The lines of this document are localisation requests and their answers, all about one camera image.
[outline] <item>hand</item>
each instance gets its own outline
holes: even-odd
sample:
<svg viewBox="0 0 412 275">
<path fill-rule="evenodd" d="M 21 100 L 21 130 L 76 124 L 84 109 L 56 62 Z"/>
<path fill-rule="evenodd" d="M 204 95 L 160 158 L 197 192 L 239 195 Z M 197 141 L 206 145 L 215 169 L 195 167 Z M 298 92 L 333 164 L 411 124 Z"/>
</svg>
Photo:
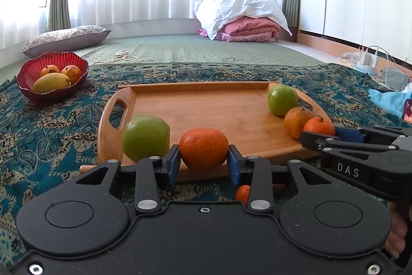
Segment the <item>hand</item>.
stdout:
<svg viewBox="0 0 412 275">
<path fill-rule="evenodd" d="M 392 228 L 388 239 L 385 242 L 385 249 L 395 259 L 399 258 L 399 254 L 405 249 L 405 235 L 407 225 L 405 220 L 395 210 L 396 203 L 388 202 L 388 209 L 392 215 Z"/>
</svg>

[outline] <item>mango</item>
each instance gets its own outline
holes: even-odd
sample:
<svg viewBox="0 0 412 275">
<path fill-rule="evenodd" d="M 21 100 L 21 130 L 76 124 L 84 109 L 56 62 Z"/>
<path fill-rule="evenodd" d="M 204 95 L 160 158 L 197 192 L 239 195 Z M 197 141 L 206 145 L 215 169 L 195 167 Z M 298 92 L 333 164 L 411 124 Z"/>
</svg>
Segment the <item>mango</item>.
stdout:
<svg viewBox="0 0 412 275">
<path fill-rule="evenodd" d="M 33 91 L 38 94 L 45 94 L 55 89 L 68 88 L 72 84 L 65 74 L 52 72 L 39 78 L 33 84 Z"/>
</svg>

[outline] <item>phone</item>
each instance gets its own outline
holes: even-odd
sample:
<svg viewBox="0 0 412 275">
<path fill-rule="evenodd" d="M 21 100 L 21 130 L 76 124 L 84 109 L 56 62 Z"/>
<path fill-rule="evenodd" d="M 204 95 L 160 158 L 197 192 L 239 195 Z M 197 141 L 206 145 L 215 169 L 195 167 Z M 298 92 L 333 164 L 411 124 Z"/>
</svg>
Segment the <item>phone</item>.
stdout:
<svg viewBox="0 0 412 275">
<path fill-rule="evenodd" d="M 406 122 L 412 123 L 412 99 L 407 99 L 405 101 L 405 106 L 403 107 L 403 119 Z"/>
</svg>

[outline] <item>cable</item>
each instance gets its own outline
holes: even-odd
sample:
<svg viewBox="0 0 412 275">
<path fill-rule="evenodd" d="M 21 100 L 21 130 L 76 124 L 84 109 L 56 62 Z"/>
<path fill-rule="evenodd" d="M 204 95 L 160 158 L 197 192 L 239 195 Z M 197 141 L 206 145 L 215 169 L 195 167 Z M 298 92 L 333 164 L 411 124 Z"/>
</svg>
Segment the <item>cable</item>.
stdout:
<svg viewBox="0 0 412 275">
<path fill-rule="evenodd" d="M 124 60 L 124 61 L 135 61 L 137 60 L 137 56 L 130 55 L 128 51 L 120 51 L 116 52 L 115 57 L 112 57 L 111 60 L 104 60 L 104 61 L 94 61 L 92 65 L 101 65 L 101 64 L 114 64 L 117 61 Z"/>
<path fill-rule="evenodd" d="M 395 63 L 395 65 L 396 65 L 396 67 L 397 67 L 397 69 L 398 69 L 399 71 L 403 72 L 405 75 L 408 76 L 408 74 L 407 74 L 405 71 L 403 71 L 402 69 L 399 68 L 399 66 L 398 66 L 398 64 L 396 63 L 396 61 L 395 61 L 395 59 L 393 58 L 393 56 L 392 56 L 389 52 L 387 52 L 385 49 L 383 49 L 382 47 L 376 46 L 376 45 L 369 46 L 369 47 L 366 48 L 365 53 L 367 53 L 367 51 L 368 51 L 369 48 L 371 48 L 371 47 L 376 47 L 376 48 L 377 48 L 376 51 L 375 51 L 375 55 L 376 55 L 377 57 L 378 57 L 378 51 L 379 51 L 379 50 L 382 50 L 382 51 L 385 53 L 386 57 L 387 57 L 387 61 L 388 61 L 388 62 L 387 62 L 387 71 L 386 71 L 386 74 L 385 74 L 385 86 L 386 86 L 386 87 L 388 87 L 388 67 L 389 67 L 389 57 L 388 57 L 388 56 L 390 56 L 390 57 L 392 58 L 393 62 Z"/>
</svg>

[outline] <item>wooden tray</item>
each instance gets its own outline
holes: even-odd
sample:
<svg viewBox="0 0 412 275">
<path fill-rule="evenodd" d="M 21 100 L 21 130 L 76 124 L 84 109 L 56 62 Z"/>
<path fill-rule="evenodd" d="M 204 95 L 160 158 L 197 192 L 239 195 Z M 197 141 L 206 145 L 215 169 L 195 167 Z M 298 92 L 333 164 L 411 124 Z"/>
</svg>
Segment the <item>wooden tray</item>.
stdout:
<svg viewBox="0 0 412 275">
<path fill-rule="evenodd" d="M 117 159 L 122 165 L 131 161 L 122 149 L 122 133 L 126 123 L 136 115 L 151 114 L 170 126 L 170 145 L 178 144 L 182 135 L 194 128 L 210 127 L 222 131 L 229 144 L 243 156 L 259 155 L 272 164 L 289 159 L 306 159 L 317 155 L 304 149 L 299 141 L 286 134 L 283 118 L 273 115 L 267 107 L 271 82 L 197 82 L 172 84 L 138 84 L 119 86 L 106 104 L 98 130 L 98 162 Z M 296 90 L 300 100 L 312 106 L 315 114 L 328 118 L 322 108 L 303 92 Z M 109 117 L 119 103 L 124 109 L 118 129 Z M 190 171 L 182 162 L 178 180 L 196 180 L 228 175 L 226 164 L 209 174 Z"/>
</svg>

